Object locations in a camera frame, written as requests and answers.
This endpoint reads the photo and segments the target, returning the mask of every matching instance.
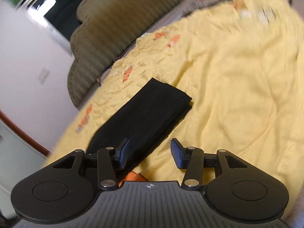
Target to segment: yellow blanket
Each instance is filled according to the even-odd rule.
[[[134,170],[178,180],[173,137],[206,153],[224,148],[283,182],[287,212],[304,178],[304,25],[285,0],[234,0],[139,38],[113,65],[48,164],[86,149],[95,131],[152,77],[193,99],[193,108]]]

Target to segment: white door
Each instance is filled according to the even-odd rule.
[[[0,120],[0,210],[4,217],[15,215],[10,202],[13,187],[39,170],[45,156],[18,137]]]

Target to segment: folded black cloth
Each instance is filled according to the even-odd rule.
[[[191,98],[175,87],[152,78],[94,134],[87,154],[118,147],[128,138],[133,157],[125,164],[132,170],[150,154],[191,109]]]

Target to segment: scalloped headboard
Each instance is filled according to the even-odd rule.
[[[78,107],[96,78],[145,30],[182,0],[83,0],[82,24],[71,37],[75,56],[68,75],[70,98]]]

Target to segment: dark window glass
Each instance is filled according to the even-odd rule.
[[[76,10],[82,0],[37,0],[33,7],[68,40],[80,25]]]

